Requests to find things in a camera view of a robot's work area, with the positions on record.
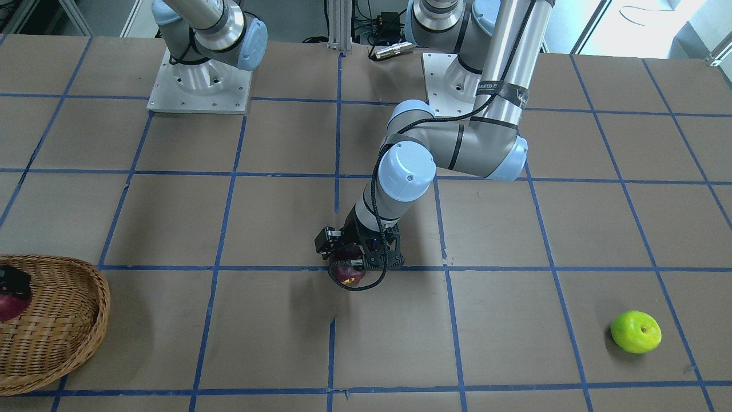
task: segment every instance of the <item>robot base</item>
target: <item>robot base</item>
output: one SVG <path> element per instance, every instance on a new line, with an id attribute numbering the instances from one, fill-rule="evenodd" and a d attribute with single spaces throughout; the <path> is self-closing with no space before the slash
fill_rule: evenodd
<path id="1" fill-rule="evenodd" d="M 246 114 L 251 72 L 219 66 L 225 75 L 215 80 L 216 87 L 193 94 L 177 84 L 178 73 L 176 67 L 168 63 L 169 58 L 170 52 L 166 49 L 147 103 L 148 110 L 162 113 Z M 210 62 L 212 65 L 225 66 L 213 60 Z"/>
<path id="2" fill-rule="evenodd" d="M 448 90 L 454 82 L 448 78 L 448 68 L 457 59 L 457 54 L 423 53 L 422 66 L 425 69 L 425 86 L 430 106 L 435 109 L 437 117 L 460 116 L 473 110 L 475 91 L 480 75 L 475 75 L 475 85 L 465 85 L 460 92 Z M 470 102 L 457 99 L 454 94 L 470 96 Z"/>

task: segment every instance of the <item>metal connector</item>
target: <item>metal connector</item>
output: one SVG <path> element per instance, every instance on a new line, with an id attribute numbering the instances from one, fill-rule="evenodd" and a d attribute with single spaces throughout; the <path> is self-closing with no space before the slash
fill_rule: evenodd
<path id="1" fill-rule="evenodd" d="M 376 51 L 376 61 L 386 60 L 390 57 L 399 56 L 404 54 L 411 49 L 416 48 L 416 45 L 410 42 L 397 43 L 387 48 L 382 48 Z"/>

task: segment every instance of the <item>woven basket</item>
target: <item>woven basket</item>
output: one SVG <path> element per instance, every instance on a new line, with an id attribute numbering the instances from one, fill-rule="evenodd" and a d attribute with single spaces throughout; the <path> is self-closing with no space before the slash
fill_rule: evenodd
<path id="1" fill-rule="evenodd" d="M 0 255 L 31 275 L 31 304 L 0 322 L 0 395 L 38 389 L 94 355 L 107 331 L 109 286 L 93 265 L 67 257 Z"/>

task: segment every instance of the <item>grid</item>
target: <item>grid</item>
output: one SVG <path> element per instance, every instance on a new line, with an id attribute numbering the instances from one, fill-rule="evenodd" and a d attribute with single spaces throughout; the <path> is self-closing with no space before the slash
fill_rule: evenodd
<path id="1" fill-rule="evenodd" d="M 3 45 L 7 36 L 0 38 L 0 45 Z M 567 109 L 567 108 L 528 108 L 527 111 L 552 111 L 552 112 L 577 112 L 592 114 L 594 121 L 597 124 L 600 135 L 602 136 L 603 143 L 610 156 L 610 160 L 613 164 L 613 168 L 616 173 L 616 179 L 582 179 L 582 178 L 549 178 L 549 177 L 533 177 L 529 165 L 526 166 L 526 177 L 519 177 L 518 181 L 524 181 L 528 183 L 531 192 L 531 198 L 536 208 L 537 220 L 541 230 L 542 240 L 545 247 L 546 256 L 548 259 L 548 265 L 544 266 L 457 266 L 447 264 L 447 247 L 445 241 L 445 230 L 443 222 L 443 210 L 441 206 L 440 189 L 439 186 L 441 181 L 450 180 L 480 180 L 477 177 L 464 177 L 464 176 L 438 176 L 433 182 L 434 197 L 436 202 L 436 214 L 438 220 L 439 240 L 441 244 L 442 258 L 446 262 L 442 266 L 406 266 L 401 268 L 401 271 L 440 271 L 444 273 L 445 285 L 447 287 L 447 299 L 449 307 L 449 318 L 450 326 L 452 329 L 452 343 L 455 354 L 455 370 L 457 375 L 457 385 L 454 386 L 431 386 L 431 387 L 414 387 L 414 386 L 397 386 L 397 387 L 386 387 L 386 386 L 366 386 L 366 387 L 353 387 L 347 390 L 336 389 L 334 387 L 334 370 L 335 370 L 335 348 L 337 345 L 337 318 L 334 318 L 329 324 L 329 347 L 328 347 L 328 382 L 327 386 L 323 388 L 289 388 L 289 389 L 254 389 L 254 388 L 233 388 L 233 389 L 200 389 L 199 385 L 201 382 L 201 373 L 204 366 L 204 359 L 206 355 L 206 347 L 209 336 L 209 330 L 212 321 L 212 313 L 214 309 L 214 301 L 217 295 L 217 283 L 219 279 L 219 272 L 221 271 L 322 271 L 323 266 L 240 266 L 240 265 L 222 265 L 222 254 L 226 241 L 226 232 L 228 226 L 229 213 L 231 211 L 232 198 L 234 196 L 234 189 L 236 179 L 238 177 L 316 177 L 333 179 L 334 182 L 334 202 L 333 211 L 337 213 L 340 209 L 339 205 L 339 192 L 340 183 L 344 179 L 363 179 L 368 177 L 364 174 L 341 174 L 340 173 L 340 162 L 341 162 L 341 117 L 343 105 L 377 105 L 377 106 L 395 106 L 397 103 L 390 102 L 377 102 L 377 101 L 361 101 L 361 100 L 344 100 L 342 99 L 342 73 L 343 73 L 343 60 L 349 57 L 341 54 L 337 58 L 338 76 L 337 76 L 337 98 L 332 99 L 306 99 L 306 98 L 269 98 L 269 97 L 254 97 L 253 100 L 262 101 L 285 101 L 285 102 L 297 102 L 297 103 L 333 103 L 336 105 L 336 134 L 335 134 L 335 173 L 334 174 L 315 174 L 315 173 L 266 173 L 266 172 L 241 172 L 239 171 L 239 162 L 242 154 L 242 145 L 245 139 L 245 130 L 247 126 L 247 118 L 243 119 L 241 130 L 239 134 L 238 145 L 236 149 L 236 157 L 234 164 L 230 172 L 196 172 L 196 171 L 156 171 L 156 170 L 138 170 L 138 160 L 141 156 L 143 147 L 145 145 L 146 137 L 148 135 L 150 125 L 155 117 L 155 114 L 150 113 L 147 117 L 145 128 L 140 138 L 137 151 L 135 153 L 134 160 L 128 170 L 102 170 L 102 169 L 37 169 L 33 167 L 33 163 L 44 144 L 46 137 L 48 136 L 51 128 L 53 127 L 54 121 L 56 120 L 61 107 L 66 100 L 77 99 L 77 98 L 98 98 L 98 99 L 122 99 L 122 100 L 146 100 L 144 96 L 96 96 L 96 95 L 71 95 L 70 90 L 74 83 L 74 80 L 78 74 L 78 71 L 87 55 L 89 46 L 92 43 L 92 39 L 86 44 L 81 57 L 74 69 L 71 79 L 63 92 L 60 95 L 37 95 L 37 94 L 21 94 L 21 93 L 1 93 L 0 97 L 24 97 L 24 98 L 59 98 L 59 103 L 48 122 L 43 134 L 40 137 L 37 147 L 31 155 L 28 165 L 24 169 L 20 168 L 6 168 L 0 169 L 0 172 L 15 172 L 22 173 L 18 184 L 15 187 L 10 200 L 4 207 L 4 211 L 0 216 L 0 227 L 6 221 L 13 204 L 20 193 L 26 177 L 29 174 L 35 173 L 65 173 L 65 174 L 120 174 L 126 175 L 126 186 L 122 191 L 119 203 L 114 213 L 114 218 L 109 228 L 108 235 L 102 250 L 102 255 L 98 262 L 98 266 L 103 271 L 212 271 L 212 283 L 211 293 L 209 302 L 207 304 L 207 310 L 205 314 L 205 323 L 203 326 L 203 333 L 201 336 L 200 350 L 198 353 L 198 360 L 196 362 L 195 377 L 193 387 L 189 390 L 126 390 L 126 389 L 106 389 L 106 390 L 70 390 L 66 389 L 67 377 L 61 379 L 59 387 L 55 391 L 36 391 L 31 394 L 23 395 L 24 397 L 52 397 L 53 405 L 51 406 L 51 412 L 58 409 L 61 399 L 64 397 L 95 397 L 95 396 L 117 396 L 117 395 L 129 395 L 129 396 L 155 396 L 155 397 L 189 397 L 189 411 L 193 412 L 196 409 L 197 400 L 199 396 L 208 395 L 283 395 L 283 394 L 312 394 L 312 395 L 325 395 L 326 396 L 326 410 L 332 411 L 334 394 L 376 394 L 376 393 L 428 393 L 428 392 L 455 392 L 460 395 L 460 405 L 462 411 L 468 410 L 467 395 L 471 392 L 491 392 L 491 391 L 555 391 L 555 390 L 581 390 L 583 392 L 584 399 L 586 401 L 586 408 L 588 411 L 594 410 L 591 399 L 591 389 L 627 389 L 627 388 L 676 388 L 676 387 L 693 387 L 699 388 L 703 394 L 706 405 L 710 411 L 714 411 L 712 399 L 709 396 L 707 388 L 719 387 L 719 386 L 732 386 L 732 380 L 705 380 L 701 374 L 701 371 L 697 367 L 694 355 L 691 347 L 687 341 L 684 330 L 681 326 L 676 310 L 674 308 L 671 296 L 665 285 L 663 277 L 664 272 L 732 272 L 732 268 L 719 268 L 719 267 L 676 267 L 676 266 L 659 266 L 654 258 L 654 252 L 651 250 L 651 246 L 646 233 L 641 224 L 641 219 L 638 217 L 634 202 L 631 198 L 631 194 L 627 187 L 628 183 L 641 184 L 641 185 L 702 185 L 706 186 L 714 198 L 716 205 L 719 208 L 719 212 L 724 218 L 729 229 L 732 229 L 732 223 L 729 215 L 725 210 L 720 198 L 717 195 L 715 188 L 721 186 L 732 185 L 732 181 L 711 181 L 705 173 L 700 161 L 697 159 L 692 146 L 687 140 L 684 134 L 684 130 L 679 124 L 679 117 L 726 117 L 732 118 L 732 114 L 704 114 L 704 113 L 676 113 L 671 109 L 666 97 L 664 96 L 661 87 L 657 83 L 654 74 L 651 72 L 650 67 L 646 61 L 643 61 L 643 65 L 647 70 L 653 84 L 662 99 L 667 111 L 666 112 L 638 112 L 638 111 L 612 111 L 612 110 L 597 110 L 595 109 L 590 94 L 587 90 L 583 76 L 580 73 L 580 69 L 575 61 L 575 58 L 570 56 L 572 66 L 575 69 L 575 73 L 582 86 L 583 93 L 587 100 L 590 109 Z M 694 160 L 695 166 L 701 173 L 702 180 L 625 180 L 621 174 L 621 170 L 616 162 L 613 151 L 610 148 L 610 143 L 603 130 L 602 122 L 598 114 L 629 114 L 629 115 L 653 115 L 653 116 L 664 116 L 670 117 L 675 126 L 677 127 L 681 137 L 689 150 L 692 159 Z M 108 265 L 105 264 L 105 259 L 109 251 L 109 247 L 114 236 L 116 226 L 119 221 L 119 217 L 124 208 L 125 199 L 127 198 L 127 192 L 129 187 L 132 185 L 132 179 L 136 175 L 202 175 L 202 176 L 221 176 L 229 177 L 228 184 L 228 195 L 226 197 L 225 209 L 223 213 L 223 221 L 221 222 L 220 239 L 216 251 L 215 262 L 213 266 L 202 266 L 202 265 Z M 609 183 L 616 184 L 622 187 L 627 204 L 632 212 L 635 225 L 643 239 L 643 245 L 649 256 L 651 265 L 650 266 L 634 266 L 634 267 L 620 267 L 620 266 L 560 266 L 555 265 L 552 248 L 550 245 L 548 232 L 545 228 L 544 217 L 542 215 L 542 208 L 539 204 L 539 196 L 537 196 L 537 190 L 535 183 L 543 182 L 555 182 L 555 183 Z M 460 351 L 460 336 L 458 333 L 458 321 L 455 311 L 455 296 L 452 288 L 452 275 L 463 271 L 482 271 L 482 272 L 499 272 L 499 271 L 548 271 L 551 272 L 554 285 L 556 287 L 556 293 L 559 297 L 561 304 L 564 321 L 567 327 L 567 333 L 572 344 L 572 352 L 575 357 L 576 366 L 580 378 L 580 383 L 542 383 L 542 384 L 528 384 L 528 385 L 466 385 L 465 379 L 463 378 L 463 361 Z M 586 379 L 585 371 L 583 368 L 583 359 L 580 355 L 580 349 L 578 347 L 577 339 L 575 338 L 575 329 L 570 319 L 567 303 L 564 297 L 563 284 L 560 280 L 559 274 L 561 272 L 576 272 L 576 271 L 603 271 L 603 272 L 649 272 L 654 273 L 657 277 L 657 281 L 662 290 L 663 296 L 666 300 L 669 310 L 673 316 L 676 330 L 678 331 L 681 340 L 683 342 L 684 349 L 689 358 L 691 370 L 693 370 L 696 380 L 679 380 L 679 381 L 643 381 L 643 382 L 591 382 Z"/>

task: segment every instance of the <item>metal post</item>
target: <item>metal post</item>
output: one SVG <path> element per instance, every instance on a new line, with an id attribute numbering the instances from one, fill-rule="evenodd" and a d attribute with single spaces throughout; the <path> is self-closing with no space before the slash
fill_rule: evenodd
<path id="1" fill-rule="evenodd" d="M 580 38 L 577 39 L 575 46 L 572 47 L 572 50 L 569 52 L 569 54 L 579 54 L 582 52 L 582 49 L 585 48 L 585 44 L 587 44 L 587 41 L 590 40 L 590 36 L 592 36 L 592 33 L 594 33 L 597 25 L 600 24 L 602 17 L 605 16 L 605 13 L 610 8 L 610 4 L 612 2 L 613 0 L 600 1 L 600 4 L 597 5 L 594 13 L 592 13 L 590 21 L 587 22 L 585 29 L 582 31 L 582 34 L 580 34 Z"/>
<path id="2" fill-rule="evenodd" d="M 84 20 L 84 17 L 81 15 L 79 7 L 73 0 L 59 0 L 59 3 L 61 4 L 61 7 L 64 8 L 66 14 L 69 16 L 71 23 L 81 32 L 82 35 L 87 37 L 93 36 L 89 25 L 86 23 L 86 20 Z"/>
<path id="3" fill-rule="evenodd" d="M 732 53 L 732 33 L 727 34 L 720 44 L 712 50 L 710 56 L 704 59 L 704 61 L 711 67 L 719 66 L 725 57 Z"/>
<path id="4" fill-rule="evenodd" d="M 328 0 L 328 47 L 351 52 L 351 0 Z"/>

